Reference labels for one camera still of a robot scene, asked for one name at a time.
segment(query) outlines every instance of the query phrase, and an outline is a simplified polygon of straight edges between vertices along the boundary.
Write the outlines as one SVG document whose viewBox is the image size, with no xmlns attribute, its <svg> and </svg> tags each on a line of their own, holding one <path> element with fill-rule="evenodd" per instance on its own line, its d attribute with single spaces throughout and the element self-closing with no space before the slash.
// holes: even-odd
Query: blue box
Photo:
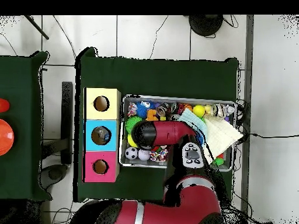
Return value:
<svg viewBox="0 0 299 224">
<path fill-rule="evenodd" d="M 86 121 L 86 151 L 117 151 L 118 150 L 118 120 L 87 120 Z M 96 127 L 106 127 L 111 133 L 110 141 L 105 145 L 97 145 L 93 142 L 92 131 Z"/>
</svg>

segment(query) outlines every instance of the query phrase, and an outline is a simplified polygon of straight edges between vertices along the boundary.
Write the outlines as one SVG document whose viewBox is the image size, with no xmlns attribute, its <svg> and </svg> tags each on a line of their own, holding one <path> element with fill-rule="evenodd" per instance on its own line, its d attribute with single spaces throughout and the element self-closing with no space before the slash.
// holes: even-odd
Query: round hole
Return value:
<svg viewBox="0 0 299 224">
<path fill-rule="evenodd" d="M 95 171 L 97 174 L 107 173 L 108 168 L 108 164 L 104 160 L 97 160 L 93 164 L 93 171 Z"/>
<path fill-rule="evenodd" d="M 105 145 L 111 139 L 111 131 L 104 126 L 96 127 L 91 132 L 91 139 L 97 145 Z"/>
<path fill-rule="evenodd" d="M 98 96 L 93 101 L 93 106 L 97 111 L 107 111 L 109 108 L 109 101 L 108 98 L 105 96 Z"/>
</svg>

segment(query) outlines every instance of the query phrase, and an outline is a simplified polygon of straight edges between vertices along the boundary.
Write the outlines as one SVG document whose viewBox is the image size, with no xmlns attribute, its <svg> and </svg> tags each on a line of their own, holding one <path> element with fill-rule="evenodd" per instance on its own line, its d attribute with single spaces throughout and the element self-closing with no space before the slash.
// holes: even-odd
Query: green table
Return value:
<svg viewBox="0 0 299 224">
<path fill-rule="evenodd" d="M 12 148 L 0 156 L 0 198 L 50 200 L 38 182 L 41 161 L 39 68 L 46 52 L 30 57 L 0 57 L 0 98 L 10 109 L 0 113 L 15 134 Z"/>
<path fill-rule="evenodd" d="M 216 61 L 140 60 L 99 58 L 94 48 L 84 49 L 76 60 L 74 200 L 126 198 L 161 200 L 165 171 L 143 167 L 121 167 L 115 183 L 83 183 L 83 88 L 117 88 L 122 95 L 150 95 L 193 99 L 237 98 L 235 58 Z M 222 173 L 231 195 L 232 171 Z"/>
</svg>

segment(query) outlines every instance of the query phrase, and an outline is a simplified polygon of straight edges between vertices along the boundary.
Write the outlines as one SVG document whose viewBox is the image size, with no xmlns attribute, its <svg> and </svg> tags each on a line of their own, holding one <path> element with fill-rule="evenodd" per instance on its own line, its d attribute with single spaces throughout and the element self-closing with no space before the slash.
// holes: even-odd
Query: yellow box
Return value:
<svg viewBox="0 0 299 224">
<path fill-rule="evenodd" d="M 119 120 L 121 94 L 117 89 L 86 88 L 88 120 Z"/>
</svg>

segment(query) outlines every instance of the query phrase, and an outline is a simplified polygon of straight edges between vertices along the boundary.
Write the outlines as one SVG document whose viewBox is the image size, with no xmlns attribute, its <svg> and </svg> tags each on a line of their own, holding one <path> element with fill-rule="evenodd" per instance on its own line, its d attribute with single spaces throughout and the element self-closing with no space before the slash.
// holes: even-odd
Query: stacked cubes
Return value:
<svg viewBox="0 0 299 224">
<path fill-rule="evenodd" d="M 83 182 L 115 182 L 119 173 L 119 117 L 117 89 L 85 89 L 85 165 Z"/>
</svg>

